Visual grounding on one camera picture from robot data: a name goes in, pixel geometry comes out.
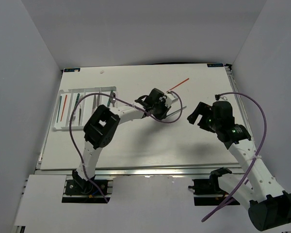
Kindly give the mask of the long orange chopstick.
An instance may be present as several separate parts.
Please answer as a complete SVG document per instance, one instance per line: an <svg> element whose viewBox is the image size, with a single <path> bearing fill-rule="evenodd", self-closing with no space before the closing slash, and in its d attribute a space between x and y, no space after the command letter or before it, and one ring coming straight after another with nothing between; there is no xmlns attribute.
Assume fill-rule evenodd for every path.
<svg viewBox="0 0 291 233"><path fill-rule="evenodd" d="M190 79L190 78L187 78L187 79L181 81L181 82L178 83L177 85L175 85L175 86L173 86L172 88L168 89L167 92L170 92L170 91L174 90L175 88L177 88L177 87L179 87L180 85L182 85L182 84L184 84L185 82L187 82L189 79Z"/></svg>

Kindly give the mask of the black handled fork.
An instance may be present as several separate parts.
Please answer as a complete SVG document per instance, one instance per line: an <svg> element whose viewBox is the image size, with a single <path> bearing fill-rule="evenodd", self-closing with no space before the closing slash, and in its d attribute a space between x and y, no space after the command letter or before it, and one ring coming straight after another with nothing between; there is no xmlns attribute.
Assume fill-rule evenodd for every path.
<svg viewBox="0 0 291 233"><path fill-rule="evenodd" d="M78 120L78 125L81 126L81 121L82 121L82 114L83 114L83 109L82 106L79 107L79 120Z"/></svg>

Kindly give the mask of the green handled fork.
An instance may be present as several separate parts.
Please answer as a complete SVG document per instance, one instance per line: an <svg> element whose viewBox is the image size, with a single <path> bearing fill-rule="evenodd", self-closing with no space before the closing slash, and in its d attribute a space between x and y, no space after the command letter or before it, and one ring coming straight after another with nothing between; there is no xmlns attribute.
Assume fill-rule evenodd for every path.
<svg viewBox="0 0 291 233"><path fill-rule="evenodd" d="M78 93L77 96L76 96L75 104L74 104L74 107L73 107L73 109L72 109L71 122L73 122L73 121L75 120L76 108L77 108L77 105L78 105L78 102L79 102L80 96L81 96L80 93Z"/></svg>

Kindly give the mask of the short orange chopstick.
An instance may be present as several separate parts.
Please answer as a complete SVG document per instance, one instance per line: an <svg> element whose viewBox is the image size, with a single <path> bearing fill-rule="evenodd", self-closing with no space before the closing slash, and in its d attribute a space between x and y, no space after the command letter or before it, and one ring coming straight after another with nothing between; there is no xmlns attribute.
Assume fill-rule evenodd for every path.
<svg viewBox="0 0 291 233"><path fill-rule="evenodd" d="M66 100L67 100L67 95L65 95L65 99L64 99L64 104L63 104L63 109L62 109L62 114L61 114L61 119L60 119L60 121L63 120L63 116L64 116L64 112L65 112Z"/></svg>

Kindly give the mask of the pink handled spoon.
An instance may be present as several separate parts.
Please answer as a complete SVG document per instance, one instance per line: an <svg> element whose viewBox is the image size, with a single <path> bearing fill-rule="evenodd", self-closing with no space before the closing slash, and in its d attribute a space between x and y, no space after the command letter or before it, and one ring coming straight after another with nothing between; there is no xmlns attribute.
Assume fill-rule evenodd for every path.
<svg viewBox="0 0 291 233"><path fill-rule="evenodd" d="M112 107L115 107L115 104L116 104L115 97L116 97L116 93L115 92L112 92L112 98L110 100Z"/></svg>

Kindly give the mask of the green handled spoon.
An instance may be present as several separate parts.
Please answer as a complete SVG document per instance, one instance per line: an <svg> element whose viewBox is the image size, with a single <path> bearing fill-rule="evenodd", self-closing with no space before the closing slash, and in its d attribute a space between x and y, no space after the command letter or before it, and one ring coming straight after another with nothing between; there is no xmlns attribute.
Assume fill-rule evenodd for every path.
<svg viewBox="0 0 291 233"><path fill-rule="evenodd" d="M107 103L107 107L114 107L114 92L111 91L110 92L110 96L109 96L109 100L108 100L108 103Z"/></svg>

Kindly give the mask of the pink handled knife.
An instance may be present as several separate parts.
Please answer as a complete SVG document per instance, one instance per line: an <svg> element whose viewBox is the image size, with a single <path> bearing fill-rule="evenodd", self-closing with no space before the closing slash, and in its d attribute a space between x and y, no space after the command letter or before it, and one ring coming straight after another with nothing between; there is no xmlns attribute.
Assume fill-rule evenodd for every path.
<svg viewBox="0 0 291 233"><path fill-rule="evenodd" d="M94 111L95 108L96 108L96 102L97 102L97 96L94 95L94 98L93 98L93 105L92 105L92 110Z"/></svg>

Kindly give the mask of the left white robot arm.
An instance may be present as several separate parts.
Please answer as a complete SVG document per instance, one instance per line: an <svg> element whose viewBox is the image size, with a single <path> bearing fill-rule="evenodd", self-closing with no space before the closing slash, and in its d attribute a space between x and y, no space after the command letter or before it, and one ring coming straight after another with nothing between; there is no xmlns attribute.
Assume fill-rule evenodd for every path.
<svg viewBox="0 0 291 233"><path fill-rule="evenodd" d="M149 95L140 96L134 103L122 101L123 106L117 108L103 104L98 106L83 128L84 150L77 150L81 164L72 173L76 188L83 194L90 194L93 190L102 191L94 183L97 162L102 149L112 141L119 125L146 117L164 123L168 111L177 101L181 99L174 91L164 93L154 88Z"/></svg>

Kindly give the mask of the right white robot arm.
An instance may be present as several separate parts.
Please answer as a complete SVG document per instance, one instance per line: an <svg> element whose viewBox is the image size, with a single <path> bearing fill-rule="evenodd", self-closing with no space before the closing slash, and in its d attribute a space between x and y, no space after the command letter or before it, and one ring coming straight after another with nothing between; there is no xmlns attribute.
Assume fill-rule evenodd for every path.
<svg viewBox="0 0 291 233"><path fill-rule="evenodd" d="M201 116L198 126L217 135L244 175L238 179L225 167L211 172L210 190L216 194L226 192L228 196L202 222L235 200L247 210L252 224L261 232L291 223L291 193L270 173L259 155L261 148L255 146L248 130L235 122L232 105L220 97L215 95L212 105L200 102L187 120L195 124Z"/></svg>

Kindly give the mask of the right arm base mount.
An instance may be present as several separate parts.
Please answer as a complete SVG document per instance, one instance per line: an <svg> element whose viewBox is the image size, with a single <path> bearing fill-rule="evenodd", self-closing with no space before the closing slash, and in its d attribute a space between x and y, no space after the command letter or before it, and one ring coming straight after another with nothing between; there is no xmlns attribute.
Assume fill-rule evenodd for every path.
<svg viewBox="0 0 291 233"><path fill-rule="evenodd" d="M219 188L218 178L232 174L228 168L222 167L210 173L207 179L194 179L188 189L194 194L195 206L217 206L226 199L228 193Z"/></svg>

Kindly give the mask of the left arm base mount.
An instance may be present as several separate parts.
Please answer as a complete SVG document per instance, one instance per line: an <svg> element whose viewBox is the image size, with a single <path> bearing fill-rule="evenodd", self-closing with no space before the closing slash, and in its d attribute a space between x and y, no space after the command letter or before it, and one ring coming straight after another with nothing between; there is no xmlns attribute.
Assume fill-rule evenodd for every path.
<svg viewBox="0 0 291 233"><path fill-rule="evenodd" d="M113 182L111 180L94 180L94 182L109 201L113 191ZM82 189L73 179L68 179L65 182L62 203L106 204L106 201L93 184L88 183Z"/></svg>

